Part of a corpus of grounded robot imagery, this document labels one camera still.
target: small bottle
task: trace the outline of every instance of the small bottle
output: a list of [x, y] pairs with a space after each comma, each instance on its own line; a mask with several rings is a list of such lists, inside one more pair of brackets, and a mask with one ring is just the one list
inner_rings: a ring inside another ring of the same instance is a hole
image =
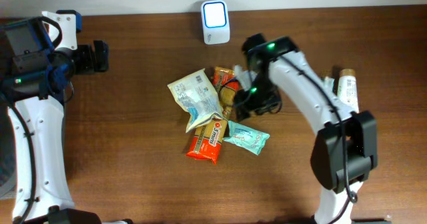
[[356, 72], [353, 69], [343, 69], [340, 71], [337, 96], [340, 101], [353, 107], [356, 112], [359, 112]]

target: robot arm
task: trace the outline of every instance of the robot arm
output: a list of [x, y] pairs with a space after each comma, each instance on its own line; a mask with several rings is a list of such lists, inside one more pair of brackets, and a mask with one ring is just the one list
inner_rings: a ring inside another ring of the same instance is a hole
[[[285, 92], [317, 136], [311, 164], [322, 184], [322, 194], [314, 221], [351, 224], [353, 203], [348, 194], [357, 193], [378, 162], [375, 119], [368, 111], [356, 113], [325, 90], [304, 54], [289, 38], [267, 43], [258, 34], [248, 38], [242, 49], [248, 69], [258, 74], [251, 84], [251, 90], [256, 91], [241, 90], [235, 97], [238, 120], [249, 117], [249, 113], [271, 112], [279, 105], [277, 88]], [[350, 138], [345, 145], [341, 142], [343, 129]]]
[[17, 154], [13, 222], [101, 223], [94, 213], [72, 209], [62, 149], [69, 99], [63, 92], [74, 75], [108, 70], [108, 46], [94, 41], [94, 52], [77, 45], [76, 11], [42, 14], [0, 27], [0, 97], [9, 104]]

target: snack package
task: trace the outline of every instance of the snack package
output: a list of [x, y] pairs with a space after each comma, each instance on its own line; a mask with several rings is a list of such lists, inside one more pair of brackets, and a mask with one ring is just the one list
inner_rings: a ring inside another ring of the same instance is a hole
[[[232, 78], [234, 78], [234, 72], [232, 70], [216, 67], [212, 84], [215, 90], [219, 91], [221, 86]], [[238, 87], [238, 82], [231, 82], [221, 90], [220, 103], [224, 107], [222, 115], [226, 119], [230, 118], [233, 109], [234, 95]], [[222, 137], [224, 136], [226, 128], [226, 120], [213, 120], [207, 125], [198, 127], [195, 130], [187, 156], [199, 160], [210, 159], [216, 164], [218, 155], [220, 154]]]
[[206, 77], [205, 69], [167, 85], [176, 103], [191, 117], [185, 132], [208, 124], [213, 118], [224, 119], [218, 94]]
[[230, 126], [230, 137], [224, 137], [224, 141], [243, 147], [255, 155], [261, 153], [261, 149], [266, 144], [267, 139], [270, 138], [267, 133], [245, 127], [233, 121], [228, 121], [228, 125]]

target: teal snack package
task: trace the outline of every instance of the teal snack package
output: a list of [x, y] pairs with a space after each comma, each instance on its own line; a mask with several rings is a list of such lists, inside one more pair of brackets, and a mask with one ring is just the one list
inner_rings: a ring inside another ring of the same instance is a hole
[[230, 136], [224, 137], [223, 140], [243, 147], [255, 155], [260, 154], [267, 139], [270, 138], [270, 135], [267, 133], [245, 127], [233, 121], [228, 121], [228, 126], [230, 128]]

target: black camera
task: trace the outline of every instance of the black camera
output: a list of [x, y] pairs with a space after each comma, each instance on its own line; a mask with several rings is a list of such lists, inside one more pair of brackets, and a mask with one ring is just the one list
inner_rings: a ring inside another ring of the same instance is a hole
[[[76, 33], [81, 31], [81, 15], [73, 10], [57, 14], [76, 16]], [[58, 29], [51, 41], [45, 23]], [[73, 75], [108, 70], [108, 45], [94, 41], [76, 49], [57, 48], [62, 41], [58, 23], [47, 17], [34, 17], [0, 27], [0, 86], [8, 100], [15, 102], [48, 95], [63, 102], [63, 90]]]

